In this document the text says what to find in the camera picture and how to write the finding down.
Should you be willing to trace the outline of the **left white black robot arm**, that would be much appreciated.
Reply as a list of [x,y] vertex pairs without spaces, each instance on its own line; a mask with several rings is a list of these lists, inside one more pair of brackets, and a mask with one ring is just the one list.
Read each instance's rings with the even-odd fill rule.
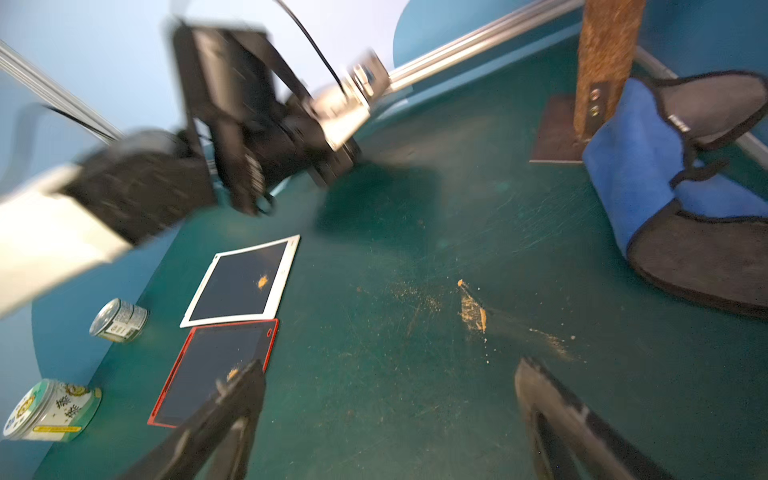
[[1,202],[1,310],[35,297],[213,206],[265,213],[270,189],[344,154],[326,112],[264,32],[178,23],[171,35],[186,125],[109,142]]

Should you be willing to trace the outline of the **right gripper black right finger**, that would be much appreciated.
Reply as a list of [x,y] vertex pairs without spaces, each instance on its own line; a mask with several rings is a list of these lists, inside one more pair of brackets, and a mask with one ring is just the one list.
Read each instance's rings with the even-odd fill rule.
[[519,410],[539,479],[671,479],[546,367],[520,360],[514,376]]

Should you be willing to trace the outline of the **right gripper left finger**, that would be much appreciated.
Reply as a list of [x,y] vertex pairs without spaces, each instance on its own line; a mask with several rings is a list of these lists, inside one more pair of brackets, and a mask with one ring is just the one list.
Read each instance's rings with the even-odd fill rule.
[[230,380],[161,444],[120,475],[122,479],[194,479],[207,467],[208,479],[246,477],[266,381],[256,360]]

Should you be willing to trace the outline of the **red frame drawing tablet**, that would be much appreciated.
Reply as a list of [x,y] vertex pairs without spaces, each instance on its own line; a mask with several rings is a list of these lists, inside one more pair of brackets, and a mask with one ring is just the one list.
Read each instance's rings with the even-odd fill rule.
[[148,423],[178,427],[216,392],[217,383],[233,380],[252,363],[266,370],[278,328],[277,319],[192,328]]

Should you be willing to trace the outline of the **blue wiping cloth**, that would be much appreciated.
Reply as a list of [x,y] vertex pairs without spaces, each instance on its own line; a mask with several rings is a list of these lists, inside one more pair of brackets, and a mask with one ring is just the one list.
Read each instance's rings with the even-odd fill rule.
[[767,203],[727,178],[722,149],[767,113],[767,79],[739,70],[627,81],[583,161],[632,269],[666,293],[767,315]]

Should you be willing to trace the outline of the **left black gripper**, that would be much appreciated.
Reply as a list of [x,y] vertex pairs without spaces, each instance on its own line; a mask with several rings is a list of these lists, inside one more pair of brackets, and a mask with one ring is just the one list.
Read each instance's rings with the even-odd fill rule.
[[352,170],[360,148],[326,141],[309,112],[311,95],[266,33],[179,24],[172,46],[187,116],[187,136],[199,147],[198,122],[211,134],[216,171],[232,207],[268,214],[271,189],[308,171],[329,186]]

